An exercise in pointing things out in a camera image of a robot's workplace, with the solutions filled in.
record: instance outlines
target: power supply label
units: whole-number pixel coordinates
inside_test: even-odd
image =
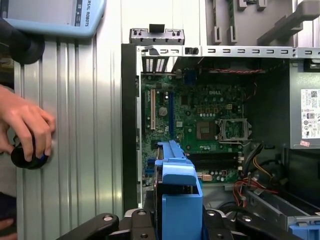
[[[302,139],[320,139],[320,89],[301,89]]]

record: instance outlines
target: pci slot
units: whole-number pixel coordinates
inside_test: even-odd
[[[169,134],[174,137],[174,93],[169,93]]]
[[[150,91],[151,101],[151,118],[150,118],[150,129],[156,130],[156,90],[151,89]]]

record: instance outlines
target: pcie slot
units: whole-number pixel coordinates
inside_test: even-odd
[[[174,137],[174,93],[169,93],[169,134]]]
[[[151,101],[151,118],[150,118],[150,129],[156,130],[156,90],[151,89],[150,91]]]
[[[191,153],[188,159],[197,171],[236,169],[239,165],[237,152]]]

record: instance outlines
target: connector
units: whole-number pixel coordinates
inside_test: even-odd
[[[151,104],[151,117],[150,117],[150,129],[156,130],[156,90],[150,90],[150,104]]]

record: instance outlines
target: yellow wire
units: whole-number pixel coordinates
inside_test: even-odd
[[[254,159],[253,159],[253,164],[254,166],[259,169],[261,172],[267,174],[271,179],[274,177],[272,176],[269,172],[267,172],[266,170],[264,170],[257,162],[257,157],[255,156]]]

